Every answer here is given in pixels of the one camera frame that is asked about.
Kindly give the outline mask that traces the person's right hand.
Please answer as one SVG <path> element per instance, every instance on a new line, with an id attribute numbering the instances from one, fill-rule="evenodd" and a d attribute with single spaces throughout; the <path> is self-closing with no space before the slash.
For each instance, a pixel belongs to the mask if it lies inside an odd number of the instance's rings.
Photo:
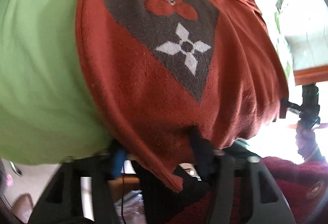
<path id="1" fill-rule="evenodd" d="M 302 125 L 296 128 L 296 145 L 304 162 L 311 160 L 319 150 L 314 130 L 308 130 Z"/>

